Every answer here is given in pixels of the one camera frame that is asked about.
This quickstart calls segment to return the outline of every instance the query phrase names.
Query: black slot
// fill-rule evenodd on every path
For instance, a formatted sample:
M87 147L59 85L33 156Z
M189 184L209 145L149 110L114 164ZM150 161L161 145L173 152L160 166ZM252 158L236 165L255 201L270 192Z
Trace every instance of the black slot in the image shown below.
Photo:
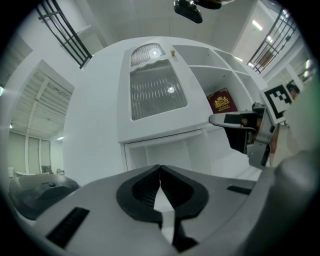
M64 248L88 213L89 210L87 209L75 207L46 238L57 246Z
M236 193L244 194L244 195L250 195L252 191L252 189L250 188L235 186L235 185L230 185L226 189Z

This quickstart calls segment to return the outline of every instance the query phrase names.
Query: ceiling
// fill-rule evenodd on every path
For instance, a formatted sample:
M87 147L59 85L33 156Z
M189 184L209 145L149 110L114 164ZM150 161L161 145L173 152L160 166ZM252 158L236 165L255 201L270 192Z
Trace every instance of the ceiling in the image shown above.
M237 0L219 10L198 6L203 23L196 24L176 14L173 2L87 0L101 29L112 34L116 42L149 36L178 37L210 44L227 52L236 46L256 4L256 0Z
M12 119L12 132L44 140L62 136L72 91L38 69L24 88Z

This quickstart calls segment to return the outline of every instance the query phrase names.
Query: cabinet door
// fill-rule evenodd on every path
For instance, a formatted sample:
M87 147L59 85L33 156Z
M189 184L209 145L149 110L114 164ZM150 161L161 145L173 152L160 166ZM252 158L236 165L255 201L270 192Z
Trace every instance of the cabinet door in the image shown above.
M118 142L137 142L207 124L212 110L195 75L163 38L124 53L117 95Z

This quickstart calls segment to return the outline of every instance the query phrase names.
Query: white ceiling panel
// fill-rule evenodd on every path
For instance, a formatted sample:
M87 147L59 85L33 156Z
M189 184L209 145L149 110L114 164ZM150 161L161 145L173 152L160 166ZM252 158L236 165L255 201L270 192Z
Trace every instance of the white ceiling panel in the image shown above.
M115 26L114 30L117 33L117 38L119 41L128 38L140 38L143 36L139 20L132 21L130 23L119 24Z
M105 12L114 26L127 24L139 18L134 0L116 0L112 3L105 1L105 8L100 11Z
M227 52L238 42L256 2L237 0L219 10L198 6L203 23L196 24L175 13L174 0L88 0L103 32L114 35L117 41L145 36L177 37Z
M172 0L135 0L135 11L139 19L169 18L172 16Z
M196 38L197 25L185 17L174 17L171 19L171 35L176 38L194 40Z
M170 21L167 18L143 18L140 24L144 37L166 37L170 33Z

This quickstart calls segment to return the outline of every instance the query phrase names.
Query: black rubber pad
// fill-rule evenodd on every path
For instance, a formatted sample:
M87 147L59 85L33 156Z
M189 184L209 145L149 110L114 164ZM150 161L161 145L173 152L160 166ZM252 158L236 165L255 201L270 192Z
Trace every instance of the black rubber pad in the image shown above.
M46 238L64 248L89 212L87 209L75 207Z

